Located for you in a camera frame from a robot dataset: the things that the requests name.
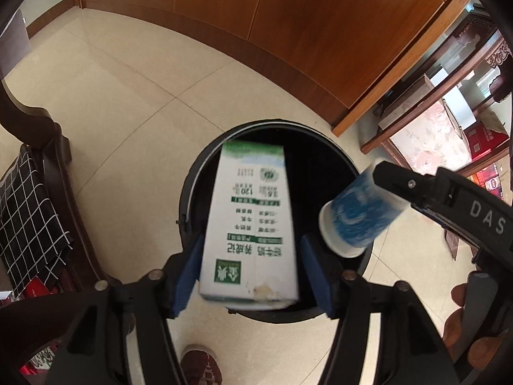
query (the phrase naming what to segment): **hand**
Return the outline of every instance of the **hand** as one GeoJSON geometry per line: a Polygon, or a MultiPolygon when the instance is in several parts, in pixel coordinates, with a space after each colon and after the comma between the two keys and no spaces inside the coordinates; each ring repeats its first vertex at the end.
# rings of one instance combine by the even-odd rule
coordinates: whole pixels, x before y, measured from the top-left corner
{"type": "MultiPolygon", "coordinates": [[[[467,284],[461,284],[454,287],[451,291],[452,300],[463,307],[465,305],[465,295],[467,284]]],[[[461,319],[463,317],[463,308],[458,308],[452,313],[444,326],[443,341],[452,355],[453,346],[461,336],[461,319]]],[[[475,369],[482,371],[493,359],[497,349],[504,340],[504,334],[499,337],[482,337],[477,340],[468,351],[468,363],[475,369]]]]}

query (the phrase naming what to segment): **white box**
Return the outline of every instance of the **white box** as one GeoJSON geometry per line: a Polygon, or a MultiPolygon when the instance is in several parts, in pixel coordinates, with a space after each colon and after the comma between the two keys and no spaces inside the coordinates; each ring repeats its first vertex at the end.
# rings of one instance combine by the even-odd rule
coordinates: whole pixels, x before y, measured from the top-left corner
{"type": "Polygon", "coordinates": [[[236,310],[298,300],[296,247],[281,146],[225,142],[208,217],[199,293],[236,310]]]}

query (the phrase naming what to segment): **tiled floor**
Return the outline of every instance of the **tiled floor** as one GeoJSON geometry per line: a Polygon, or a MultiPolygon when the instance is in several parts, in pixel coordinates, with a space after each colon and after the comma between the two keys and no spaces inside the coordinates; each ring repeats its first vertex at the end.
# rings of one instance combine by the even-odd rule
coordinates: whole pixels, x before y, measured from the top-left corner
{"type": "MultiPolygon", "coordinates": [[[[104,269],[124,282],[161,267],[181,250],[181,185],[198,153],[231,127],[286,118],[342,146],[362,170],[379,156],[359,146],[373,131],[364,117],[336,139],[327,123],[258,73],[188,37],[128,17],[74,8],[31,40],[7,77],[15,96],[46,108],[71,140],[76,198],[104,269]]],[[[6,169],[19,142],[0,133],[6,169]]],[[[453,262],[442,229],[406,211],[375,241],[365,276],[415,288],[439,329],[455,306],[453,285],[472,269],[461,248],[453,262]]],[[[178,352],[197,343],[220,359],[224,384],[310,385],[319,379],[336,322],[324,316],[271,325],[229,315],[195,292],[169,323],[178,352]]],[[[370,385],[379,319],[373,316],[361,384],[370,385]]],[[[134,384],[142,383],[135,335],[128,338],[134,384]]]]}

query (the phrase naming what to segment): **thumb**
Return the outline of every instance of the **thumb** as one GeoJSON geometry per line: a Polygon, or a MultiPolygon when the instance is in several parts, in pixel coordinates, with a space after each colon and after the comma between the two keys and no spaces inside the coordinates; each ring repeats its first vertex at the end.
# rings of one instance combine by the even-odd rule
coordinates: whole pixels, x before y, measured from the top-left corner
{"type": "Polygon", "coordinates": [[[502,335],[499,337],[483,337],[477,340],[468,351],[470,365],[480,371],[484,370],[495,356],[503,340],[502,335]]]}

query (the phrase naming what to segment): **blue and white paper cup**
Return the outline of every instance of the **blue and white paper cup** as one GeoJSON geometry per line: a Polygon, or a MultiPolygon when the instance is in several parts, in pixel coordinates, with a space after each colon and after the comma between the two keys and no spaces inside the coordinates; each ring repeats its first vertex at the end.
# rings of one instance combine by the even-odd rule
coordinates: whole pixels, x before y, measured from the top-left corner
{"type": "Polygon", "coordinates": [[[409,203],[374,183],[370,165],[319,213],[328,247],[343,258],[360,256],[409,203]]]}

